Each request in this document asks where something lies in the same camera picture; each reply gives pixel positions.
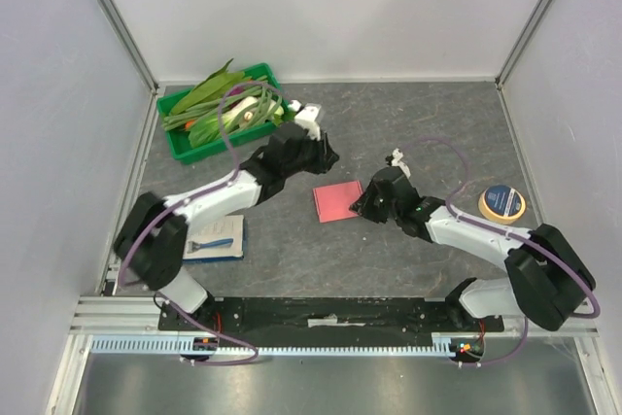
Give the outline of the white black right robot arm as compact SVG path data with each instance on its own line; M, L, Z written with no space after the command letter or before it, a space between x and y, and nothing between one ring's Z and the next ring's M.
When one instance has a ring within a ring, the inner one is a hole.
M447 295L444 315L452 329L468 330L481 318L501 315L524 316L555 331L595 299L594 276L557 227L511 227L473 217L441 198L422 196L398 167L376 172L351 209L377 224L393 220L410 237L464 251L505 273L503 279L466 279Z

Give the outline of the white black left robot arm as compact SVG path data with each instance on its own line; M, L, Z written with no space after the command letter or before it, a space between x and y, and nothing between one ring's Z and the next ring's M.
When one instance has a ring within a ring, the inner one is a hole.
M184 267L187 238L225 216L252 208L278 194L292 176L325 174L339 160L328 135L286 122L221 179L195 190L159 197L140 195L115 239L121 260L117 284L135 281L180 309L180 320L192 330L203 330L213 320L213 296Z

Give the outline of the pink paper box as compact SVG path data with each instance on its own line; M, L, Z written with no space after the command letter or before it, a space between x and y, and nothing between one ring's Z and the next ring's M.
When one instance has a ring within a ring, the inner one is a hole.
M360 181L317 187L313 189L314 202L321 224L355 218L351 209L363 194Z

